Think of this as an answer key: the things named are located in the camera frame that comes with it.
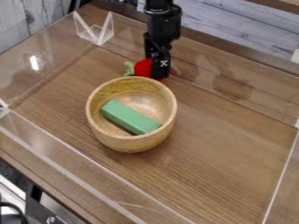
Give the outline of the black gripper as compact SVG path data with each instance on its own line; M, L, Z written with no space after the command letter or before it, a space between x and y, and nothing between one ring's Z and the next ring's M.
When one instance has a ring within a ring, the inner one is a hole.
M144 53L152 54L151 74L153 79L164 79L171 71L171 43L181 36L183 9L173 0L145 0L144 14L148 16L144 33Z

